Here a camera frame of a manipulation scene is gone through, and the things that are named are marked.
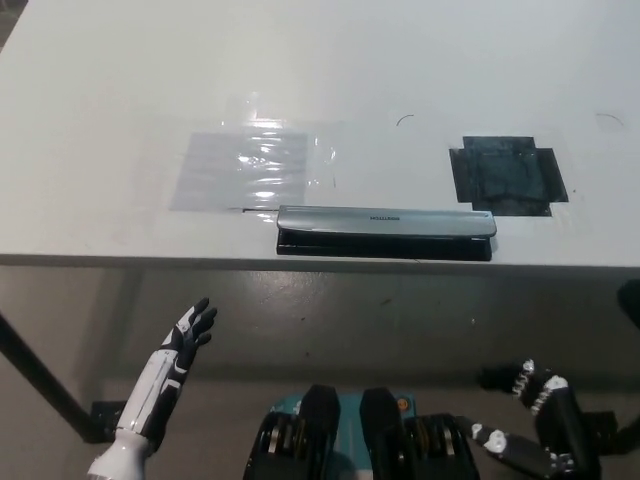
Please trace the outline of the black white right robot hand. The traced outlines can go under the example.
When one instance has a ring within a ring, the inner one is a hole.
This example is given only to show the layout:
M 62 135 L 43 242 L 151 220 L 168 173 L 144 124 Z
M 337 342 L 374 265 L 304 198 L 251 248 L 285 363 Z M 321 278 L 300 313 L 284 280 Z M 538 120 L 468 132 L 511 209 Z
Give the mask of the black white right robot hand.
M 492 458 L 535 479 L 600 479 L 598 450 L 568 380 L 532 359 L 486 367 L 485 390 L 517 399 L 531 413 L 536 442 L 459 416 L 460 430 Z

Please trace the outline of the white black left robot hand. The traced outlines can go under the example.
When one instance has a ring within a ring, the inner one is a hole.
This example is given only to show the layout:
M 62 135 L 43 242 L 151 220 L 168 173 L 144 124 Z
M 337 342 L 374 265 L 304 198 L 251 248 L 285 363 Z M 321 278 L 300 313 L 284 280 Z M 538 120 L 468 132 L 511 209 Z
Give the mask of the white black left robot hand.
M 211 340 L 217 309 L 203 298 L 176 322 L 149 357 L 119 418 L 116 434 L 145 438 L 151 452 L 161 445 L 167 423 L 198 349 Z

